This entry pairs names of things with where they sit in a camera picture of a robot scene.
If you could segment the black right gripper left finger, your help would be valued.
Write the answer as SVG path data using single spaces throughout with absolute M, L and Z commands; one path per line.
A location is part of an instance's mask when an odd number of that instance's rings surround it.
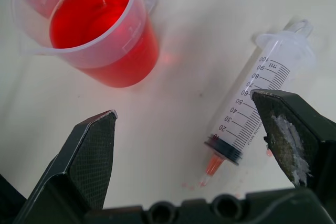
M 109 110 L 73 128 L 13 224 L 83 224 L 87 212 L 103 208 L 117 118 Z

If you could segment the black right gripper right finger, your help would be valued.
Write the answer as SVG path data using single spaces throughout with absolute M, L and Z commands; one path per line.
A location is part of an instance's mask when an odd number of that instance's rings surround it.
M 336 123 L 295 93 L 256 89 L 251 99 L 264 140 L 288 179 L 321 200 L 336 200 Z

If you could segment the clear plastic syringe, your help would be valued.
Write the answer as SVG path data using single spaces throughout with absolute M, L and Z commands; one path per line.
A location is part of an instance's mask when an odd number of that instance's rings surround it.
M 217 112 L 205 140 L 212 156 L 201 187 L 207 185 L 222 163 L 239 165 L 244 151 L 256 141 L 266 118 L 276 109 L 271 96 L 283 94 L 291 80 L 313 66 L 316 57 L 308 42 L 312 31 L 312 24 L 303 19 L 279 32 L 256 37 L 257 58 Z

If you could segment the beaker with red liquid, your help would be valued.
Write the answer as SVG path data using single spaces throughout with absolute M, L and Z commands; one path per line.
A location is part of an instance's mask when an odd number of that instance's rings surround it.
M 142 81 L 159 46 L 150 20 L 156 0 L 12 0 L 26 55 L 55 56 L 115 88 Z

